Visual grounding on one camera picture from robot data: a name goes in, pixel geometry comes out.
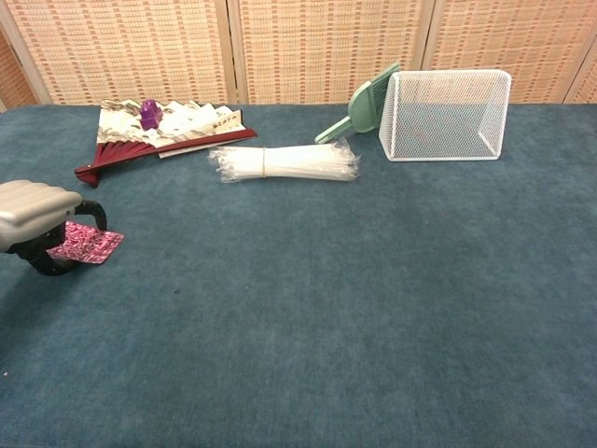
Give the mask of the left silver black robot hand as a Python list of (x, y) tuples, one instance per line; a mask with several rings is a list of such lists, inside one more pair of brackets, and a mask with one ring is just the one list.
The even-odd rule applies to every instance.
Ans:
[(57, 276), (80, 263), (59, 261), (48, 251), (64, 243), (70, 216), (92, 216), (100, 231), (107, 230), (104, 208), (79, 193), (30, 180), (1, 185), (1, 251), (26, 260), (39, 273)]

